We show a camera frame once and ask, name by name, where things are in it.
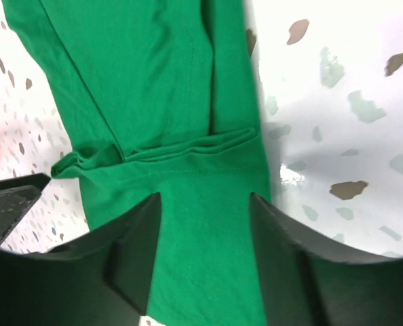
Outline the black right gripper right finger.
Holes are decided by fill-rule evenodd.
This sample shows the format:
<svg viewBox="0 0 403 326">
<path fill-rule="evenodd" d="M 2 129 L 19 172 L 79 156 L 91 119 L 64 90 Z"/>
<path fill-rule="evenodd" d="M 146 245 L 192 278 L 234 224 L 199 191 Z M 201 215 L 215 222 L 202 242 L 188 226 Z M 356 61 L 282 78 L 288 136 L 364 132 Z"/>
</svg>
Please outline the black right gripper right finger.
<svg viewBox="0 0 403 326">
<path fill-rule="evenodd" d="M 257 194 L 250 227 L 268 325 L 403 325 L 403 257 L 337 242 Z"/>
</svg>

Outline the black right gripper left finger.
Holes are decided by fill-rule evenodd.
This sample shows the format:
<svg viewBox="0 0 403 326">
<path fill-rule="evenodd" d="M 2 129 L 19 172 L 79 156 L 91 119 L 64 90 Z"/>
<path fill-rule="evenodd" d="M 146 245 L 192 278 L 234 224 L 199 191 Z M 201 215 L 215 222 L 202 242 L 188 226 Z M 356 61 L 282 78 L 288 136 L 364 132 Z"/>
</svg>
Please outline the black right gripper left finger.
<svg viewBox="0 0 403 326">
<path fill-rule="evenodd" d="M 0 325 L 137 325 L 161 223 L 152 194 L 121 217 L 47 253 L 0 250 Z"/>
</svg>

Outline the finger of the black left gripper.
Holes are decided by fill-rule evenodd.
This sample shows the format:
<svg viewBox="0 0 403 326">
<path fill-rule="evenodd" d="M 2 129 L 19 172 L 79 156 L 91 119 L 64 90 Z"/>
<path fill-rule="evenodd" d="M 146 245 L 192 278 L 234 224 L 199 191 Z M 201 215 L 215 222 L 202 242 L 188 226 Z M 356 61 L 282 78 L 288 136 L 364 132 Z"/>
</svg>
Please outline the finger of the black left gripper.
<svg viewBox="0 0 403 326">
<path fill-rule="evenodd" d="M 0 180 L 0 245 L 40 199 L 50 181 L 43 173 Z"/>
</svg>

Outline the green t shirt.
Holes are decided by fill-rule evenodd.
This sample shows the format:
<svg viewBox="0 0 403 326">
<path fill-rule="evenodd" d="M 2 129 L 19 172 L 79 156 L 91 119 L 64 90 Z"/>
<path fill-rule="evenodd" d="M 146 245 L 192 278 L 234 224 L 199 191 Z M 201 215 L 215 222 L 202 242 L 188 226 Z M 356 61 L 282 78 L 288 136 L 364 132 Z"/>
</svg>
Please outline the green t shirt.
<svg viewBox="0 0 403 326">
<path fill-rule="evenodd" d="M 5 1 L 49 82 L 90 229 L 152 193 L 161 229 L 149 316 L 264 325 L 249 199 L 269 169 L 241 1 Z"/>
</svg>

